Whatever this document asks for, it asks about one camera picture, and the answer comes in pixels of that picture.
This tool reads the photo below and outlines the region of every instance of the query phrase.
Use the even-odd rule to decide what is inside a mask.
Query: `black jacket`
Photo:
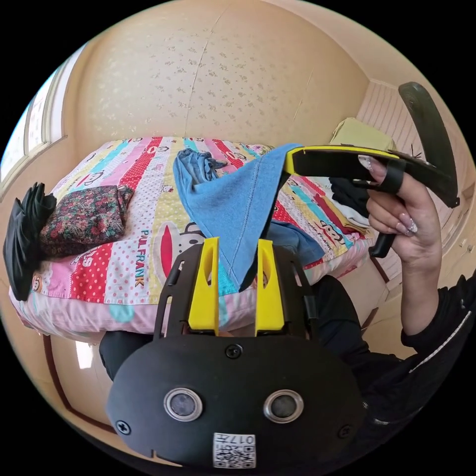
[[[476,271],[456,286],[438,290],[439,305],[426,329],[414,336],[402,332],[402,343],[416,354],[405,360],[364,353],[349,355],[367,407],[364,425],[336,460],[319,474],[335,471],[370,453],[403,429],[425,406],[451,371],[474,324]]]

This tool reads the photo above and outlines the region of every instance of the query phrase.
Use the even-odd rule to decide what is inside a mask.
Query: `decorated fingernail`
[[[400,216],[400,221],[407,227],[407,230],[416,233],[418,231],[416,223],[413,221],[411,216],[407,215],[406,213],[402,213]]]
[[[395,229],[396,229],[399,233],[401,233],[401,234],[403,234],[403,235],[405,235],[405,236],[407,236],[407,237],[412,237],[412,236],[414,235],[414,233],[412,233],[410,230],[408,230],[407,227],[406,227],[405,225],[401,224],[401,223],[398,223],[398,224],[396,225]]]
[[[372,175],[377,178],[385,178],[387,175],[387,169],[378,160],[368,155],[359,155],[358,161],[362,167],[366,168]]]

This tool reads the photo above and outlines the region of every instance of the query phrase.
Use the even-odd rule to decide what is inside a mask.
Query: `hand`
[[[360,163],[382,183],[387,170],[377,160],[359,156]],[[396,234],[392,248],[409,270],[434,271],[441,267],[441,227],[435,204],[427,188],[404,174],[397,197],[369,190],[369,223],[378,232]]]

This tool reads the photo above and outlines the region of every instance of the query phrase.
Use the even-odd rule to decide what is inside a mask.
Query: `bed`
[[[60,201],[75,190],[127,184],[135,193],[125,236],[79,256],[42,262],[27,301],[17,301],[10,290],[25,326],[89,343],[100,341],[108,330],[153,332],[160,292],[175,257],[204,240],[175,190],[172,164],[187,147],[226,160],[220,176],[270,150],[218,139],[140,137],[111,141],[92,152],[52,192]],[[357,268],[374,243],[372,231],[353,231],[342,224],[343,217],[311,178],[290,178],[279,193],[273,218],[305,230],[325,250],[321,260],[306,267],[311,283]],[[255,289],[253,283],[239,294],[221,292],[222,330],[254,321]]]

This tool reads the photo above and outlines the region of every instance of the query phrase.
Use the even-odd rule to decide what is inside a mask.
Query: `black pants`
[[[339,357],[368,352],[368,346],[362,339],[357,312],[342,284],[331,276],[325,276],[312,288],[319,316],[320,344]],[[134,351],[151,341],[151,334],[106,332],[99,344],[99,355],[111,380],[114,380],[119,367]]]

